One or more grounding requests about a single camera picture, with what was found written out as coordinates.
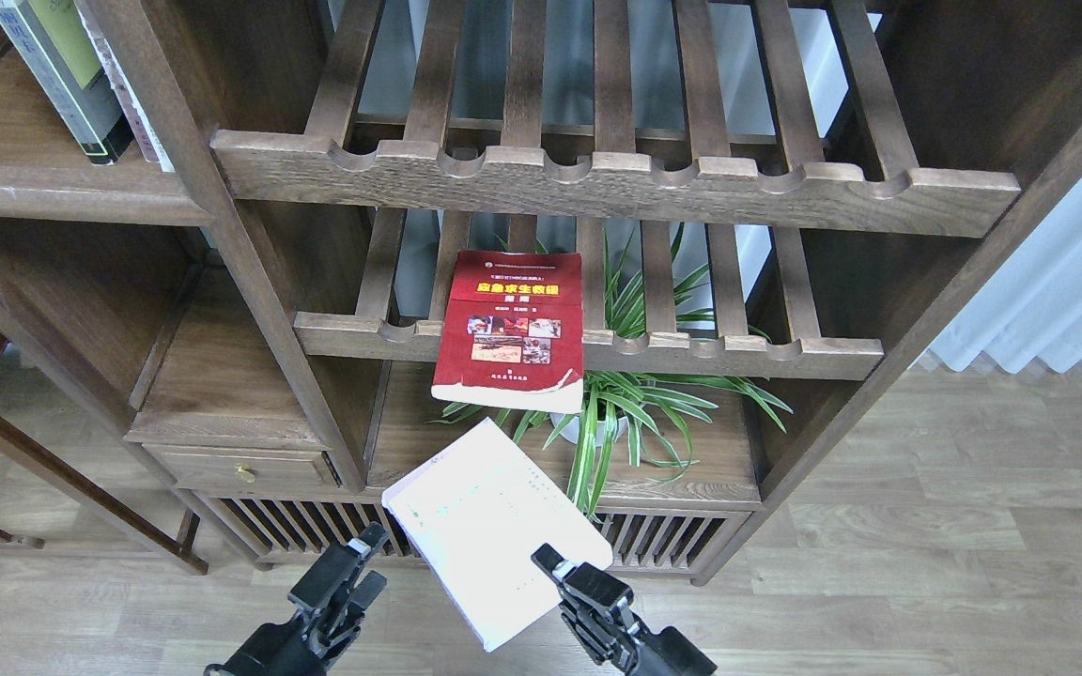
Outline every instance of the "drawer knob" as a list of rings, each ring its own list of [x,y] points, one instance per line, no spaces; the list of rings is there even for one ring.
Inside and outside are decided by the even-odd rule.
[[[258,473],[250,469],[249,465],[237,465],[237,479],[243,480],[245,483],[253,483],[258,479]]]

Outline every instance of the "wooden cabinet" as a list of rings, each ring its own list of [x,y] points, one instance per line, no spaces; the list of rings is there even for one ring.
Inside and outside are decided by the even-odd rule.
[[[331,44],[313,3],[91,4],[176,173],[134,153],[91,168],[3,56],[0,329],[259,560],[386,521],[381,490],[460,433],[426,423],[439,408],[426,384],[477,211],[510,214],[514,249],[531,246],[538,214],[570,218],[590,368],[764,376],[794,407],[784,433],[724,402],[697,430],[701,463],[673,483],[613,467],[602,527],[620,568],[703,583],[1082,175],[1078,3],[794,0],[829,14],[850,85],[826,138],[786,0],[745,3],[770,137],[726,129],[705,0],[671,3],[677,130],[634,129],[639,47],[615,3],[592,16],[584,128],[541,121],[544,1],[514,2],[490,120],[451,119],[457,44],[478,30],[460,0],[432,0],[400,118],[357,111],[378,0],[348,0]],[[865,11],[884,14],[878,34]],[[413,209],[445,210],[428,317],[395,305]],[[645,249],[648,333],[606,329],[607,217],[709,223],[709,341],[674,326],[662,247]],[[737,222],[773,227],[748,296]],[[568,451],[524,445],[562,480]],[[390,526],[388,552],[409,555]]]

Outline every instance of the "book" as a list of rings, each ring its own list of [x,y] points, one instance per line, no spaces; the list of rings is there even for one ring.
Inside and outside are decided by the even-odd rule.
[[[541,467],[486,419],[382,493],[485,651],[558,605],[530,557],[552,544],[575,564],[612,565],[612,546]]]
[[[578,253],[459,253],[433,397],[579,412],[583,281]]]
[[[90,161],[119,160],[132,129],[74,0],[0,0],[0,25]]]
[[[74,4],[77,5],[78,14],[81,14],[82,27],[94,47],[98,63],[103,64],[103,71],[107,75],[111,89],[116,91],[116,98],[119,100],[120,108],[123,108],[124,119],[128,120],[128,127],[132,128],[132,136],[136,138],[141,154],[145,155],[147,161],[161,165],[161,171],[172,172],[173,162],[169,161],[169,155],[154,131],[145,107],[141,106],[136,94],[133,93],[132,83],[128,81],[128,75],[120,67],[116,52],[111,51],[107,36],[103,35],[98,18],[94,16],[85,0],[74,0]]]

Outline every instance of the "open book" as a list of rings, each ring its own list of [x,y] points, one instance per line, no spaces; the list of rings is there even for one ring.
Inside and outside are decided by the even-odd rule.
[[[382,493],[484,650],[558,605],[529,558],[541,544],[598,568],[612,546],[511,439],[484,420]]]

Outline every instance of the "red book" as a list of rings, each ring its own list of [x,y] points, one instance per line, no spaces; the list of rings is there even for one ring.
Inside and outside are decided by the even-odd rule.
[[[451,402],[579,412],[580,255],[459,253],[433,395]]]

